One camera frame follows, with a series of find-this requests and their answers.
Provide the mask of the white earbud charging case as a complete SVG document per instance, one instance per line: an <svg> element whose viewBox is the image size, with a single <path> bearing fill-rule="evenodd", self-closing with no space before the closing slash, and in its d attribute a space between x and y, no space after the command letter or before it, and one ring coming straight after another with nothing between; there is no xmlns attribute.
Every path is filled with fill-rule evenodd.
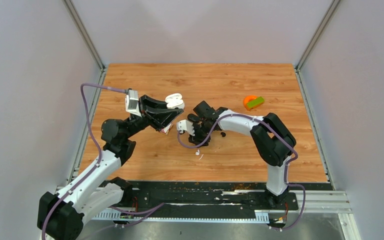
<svg viewBox="0 0 384 240"><path fill-rule="evenodd" d="M168 95L165 100L166 107L168 109L184 109L185 102L183 100L183 96L180 93L173 93Z"/></svg>

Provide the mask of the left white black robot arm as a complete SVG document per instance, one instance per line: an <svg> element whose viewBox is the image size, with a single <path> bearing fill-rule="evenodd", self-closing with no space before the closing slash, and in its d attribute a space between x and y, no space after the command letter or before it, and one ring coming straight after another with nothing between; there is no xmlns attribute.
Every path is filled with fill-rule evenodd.
<svg viewBox="0 0 384 240"><path fill-rule="evenodd" d="M136 142L129 138L152 127L164 132L184 112L180 93L168 95L164 101L147 95L126 96L126 119L107 119L101 125L101 139L96 159L72 182L56 193L46 192L39 200L37 226L42 239L75 240L84 226L106 208L133 201L132 186L116 177L104 188L97 188L107 177L123 166L132 156Z"/></svg>

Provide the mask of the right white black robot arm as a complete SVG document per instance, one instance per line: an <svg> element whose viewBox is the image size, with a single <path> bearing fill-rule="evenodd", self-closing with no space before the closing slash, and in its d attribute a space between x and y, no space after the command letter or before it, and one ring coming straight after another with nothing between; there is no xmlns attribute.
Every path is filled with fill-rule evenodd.
<svg viewBox="0 0 384 240"><path fill-rule="evenodd" d="M206 101L200 102L194 113L176 124L179 135L187 133L190 148L208 146L213 131L231 131L252 138L255 147L267 164L266 204L278 209L289 192L288 170L298 155L295 137L280 118L270 112L253 116L235 112L226 107L214 109Z"/></svg>

